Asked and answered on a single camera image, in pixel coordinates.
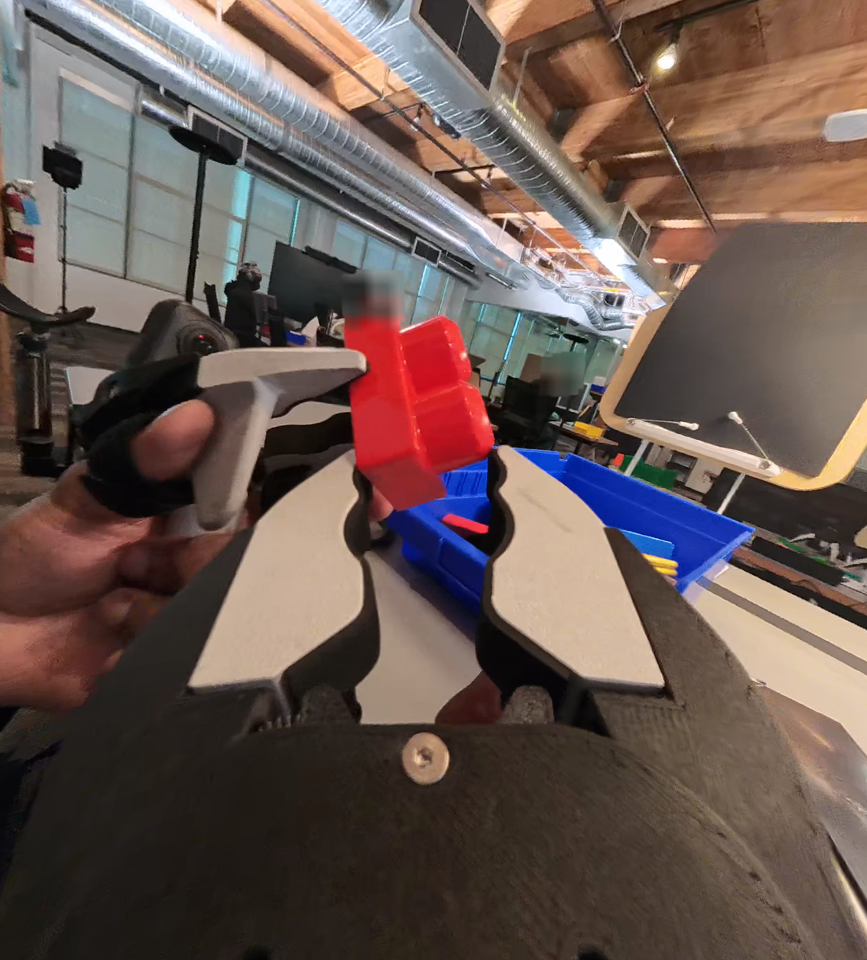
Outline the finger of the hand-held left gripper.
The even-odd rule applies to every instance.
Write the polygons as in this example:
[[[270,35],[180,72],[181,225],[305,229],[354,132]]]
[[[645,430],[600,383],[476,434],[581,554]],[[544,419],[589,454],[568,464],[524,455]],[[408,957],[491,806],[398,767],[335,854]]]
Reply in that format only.
[[[271,419],[268,452],[323,452],[353,443],[351,408],[345,404],[305,401]]]
[[[251,347],[212,354],[199,362],[197,387],[215,412],[265,409],[277,416],[368,371],[366,356],[331,347]]]

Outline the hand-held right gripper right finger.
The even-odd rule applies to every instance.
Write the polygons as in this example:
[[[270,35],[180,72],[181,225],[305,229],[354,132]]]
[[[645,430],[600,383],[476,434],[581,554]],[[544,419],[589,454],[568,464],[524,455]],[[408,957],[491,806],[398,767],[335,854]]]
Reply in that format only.
[[[632,593],[667,580],[559,479],[509,446],[489,461],[499,541],[487,560],[487,622],[544,668],[583,689],[659,692],[664,677]]]

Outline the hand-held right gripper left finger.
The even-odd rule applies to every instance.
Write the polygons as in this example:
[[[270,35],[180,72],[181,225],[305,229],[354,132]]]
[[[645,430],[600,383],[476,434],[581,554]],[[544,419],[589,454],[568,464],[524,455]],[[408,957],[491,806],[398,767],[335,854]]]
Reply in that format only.
[[[190,582],[205,602],[192,693],[261,687],[353,692],[376,666],[371,490],[346,452],[302,481]]]

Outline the red plastic block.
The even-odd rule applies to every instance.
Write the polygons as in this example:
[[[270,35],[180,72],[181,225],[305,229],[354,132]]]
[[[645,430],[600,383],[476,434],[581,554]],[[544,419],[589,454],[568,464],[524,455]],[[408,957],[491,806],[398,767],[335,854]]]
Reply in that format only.
[[[482,461],[495,443],[460,327],[444,316],[406,328],[349,316],[345,346],[367,362],[350,386],[358,470],[395,511],[443,498],[442,475]]]

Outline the person's left hand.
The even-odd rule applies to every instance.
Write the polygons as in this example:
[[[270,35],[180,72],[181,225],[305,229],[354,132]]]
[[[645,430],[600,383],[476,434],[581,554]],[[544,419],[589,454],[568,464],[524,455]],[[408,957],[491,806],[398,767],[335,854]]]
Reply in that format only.
[[[80,707],[128,643],[230,542],[107,509],[86,461],[0,526],[0,708]]]

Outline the large black monitor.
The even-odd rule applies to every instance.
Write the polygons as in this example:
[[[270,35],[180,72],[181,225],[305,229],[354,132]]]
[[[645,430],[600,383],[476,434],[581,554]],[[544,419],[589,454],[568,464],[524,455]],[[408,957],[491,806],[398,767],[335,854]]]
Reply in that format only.
[[[303,325],[317,319],[326,325],[332,316],[344,316],[347,278],[358,268],[310,246],[300,249],[277,241],[267,294],[284,319]]]

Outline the blue flat piece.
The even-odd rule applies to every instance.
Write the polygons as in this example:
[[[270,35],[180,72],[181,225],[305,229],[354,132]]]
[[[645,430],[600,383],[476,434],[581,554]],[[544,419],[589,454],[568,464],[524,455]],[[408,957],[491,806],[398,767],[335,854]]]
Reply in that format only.
[[[667,539],[629,530],[619,530],[619,532],[624,534],[632,545],[645,556],[659,558],[663,561],[672,561],[675,557],[675,546]]]

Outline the blue plastic bin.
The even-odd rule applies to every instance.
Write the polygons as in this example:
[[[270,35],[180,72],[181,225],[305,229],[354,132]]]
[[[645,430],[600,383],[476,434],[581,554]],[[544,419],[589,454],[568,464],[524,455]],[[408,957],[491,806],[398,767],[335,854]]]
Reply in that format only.
[[[714,576],[720,563],[753,539],[749,525],[574,454],[534,449],[519,453],[577,495],[606,526],[673,543],[680,594],[688,594],[705,576]],[[447,472],[442,482],[444,497],[393,512],[387,526],[400,537],[403,558],[477,614],[488,557],[440,519],[453,513],[489,522],[488,461]]]

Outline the black floor lamp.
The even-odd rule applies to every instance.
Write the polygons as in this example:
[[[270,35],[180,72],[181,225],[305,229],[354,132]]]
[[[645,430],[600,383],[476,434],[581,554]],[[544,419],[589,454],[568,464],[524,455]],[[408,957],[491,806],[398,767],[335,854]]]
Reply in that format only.
[[[184,301],[192,305],[195,299],[195,285],[200,255],[200,234],[204,193],[207,179],[207,167],[210,162],[223,166],[233,166],[239,162],[239,156],[231,149],[232,136],[217,129],[207,133],[189,126],[172,124],[168,132],[173,141],[197,157],[194,195],[187,253],[187,270],[184,287]]]

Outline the dark saddle stand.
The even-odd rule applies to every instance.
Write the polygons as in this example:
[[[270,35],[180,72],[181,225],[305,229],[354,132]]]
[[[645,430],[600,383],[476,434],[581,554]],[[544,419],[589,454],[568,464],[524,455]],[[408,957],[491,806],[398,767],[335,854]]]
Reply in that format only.
[[[14,340],[15,428],[23,475],[56,479],[65,462],[56,451],[53,422],[53,375],[49,357],[55,330],[85,323],[96,313],[89,305],[46,314],[0,282],[0,313],[21,321]]]

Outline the black light stand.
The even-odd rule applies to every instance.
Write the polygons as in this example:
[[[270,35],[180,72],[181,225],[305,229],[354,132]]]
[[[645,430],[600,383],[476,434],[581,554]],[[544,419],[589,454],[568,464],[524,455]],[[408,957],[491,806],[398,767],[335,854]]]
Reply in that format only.
[[[42,171],[60,191],[58,242],[60,262],[60,307],[66,315],[68,309],[68,217],[70,194],[80,189],[83,178],[83,163],[75,148],[60,141],[52,146],[43,145]]]

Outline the red fire extinguisher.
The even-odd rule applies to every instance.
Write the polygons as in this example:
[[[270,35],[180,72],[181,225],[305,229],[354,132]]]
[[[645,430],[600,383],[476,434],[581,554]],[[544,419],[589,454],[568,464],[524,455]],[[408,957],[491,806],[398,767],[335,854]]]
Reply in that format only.
[[[29,179],[9,180],[0,188],[2,248],[6,258],[35,263],[35,229],[41,220]]]

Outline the tilted black table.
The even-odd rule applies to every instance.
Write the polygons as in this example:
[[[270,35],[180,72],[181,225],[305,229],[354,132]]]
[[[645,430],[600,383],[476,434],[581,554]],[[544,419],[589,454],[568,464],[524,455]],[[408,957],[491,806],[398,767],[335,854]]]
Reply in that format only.
[[[631,337],[599,413],[785,489],[846,479],[867,447],[867,222],[736,228]]]

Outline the silver ventilation duct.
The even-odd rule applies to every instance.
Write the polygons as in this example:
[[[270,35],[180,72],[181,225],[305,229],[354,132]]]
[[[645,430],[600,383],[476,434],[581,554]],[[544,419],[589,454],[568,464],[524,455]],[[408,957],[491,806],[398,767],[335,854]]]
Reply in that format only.
[[[615,208],[552,136],[512,102],[506,43],[481,2],[323,1],[321,7],[587,251],[619,269],[649,307],[672,288],[644,259],[621,251]]]
[[[239,129],[500,284],[535,277],[523,246],[305,80],[193,2],[39,1],[26,9],[184,102]]]

